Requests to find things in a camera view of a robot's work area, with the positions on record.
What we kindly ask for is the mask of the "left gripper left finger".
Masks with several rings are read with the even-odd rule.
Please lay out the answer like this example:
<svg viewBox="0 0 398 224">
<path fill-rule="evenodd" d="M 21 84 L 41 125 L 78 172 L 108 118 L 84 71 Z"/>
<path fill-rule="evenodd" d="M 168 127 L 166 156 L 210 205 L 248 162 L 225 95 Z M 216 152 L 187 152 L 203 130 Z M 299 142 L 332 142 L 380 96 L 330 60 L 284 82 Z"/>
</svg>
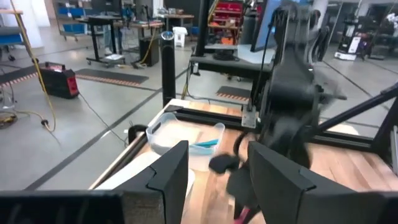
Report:
<svg viewBox="0 0 398 224">
<path fill-rule="evenodd" d="M 188 184 L 188 141 L 118 187 L 120 214 L 115 223 L 180 224 Z"/>
</svg>

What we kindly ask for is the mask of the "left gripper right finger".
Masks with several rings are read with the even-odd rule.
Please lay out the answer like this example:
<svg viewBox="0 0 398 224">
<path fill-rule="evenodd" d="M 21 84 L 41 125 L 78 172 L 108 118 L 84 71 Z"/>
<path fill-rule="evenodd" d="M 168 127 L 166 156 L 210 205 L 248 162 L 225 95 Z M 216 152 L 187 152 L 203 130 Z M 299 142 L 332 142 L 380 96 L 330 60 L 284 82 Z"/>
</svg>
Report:
<svg viewBox="0 0 398 224">
<path fill-rule="evenodd" d="M 251 141 L 248 146 L 252 186 L 267 224 L 297 223 L 302 194 L 315 188 L 302 166 Z"/>
</svg>

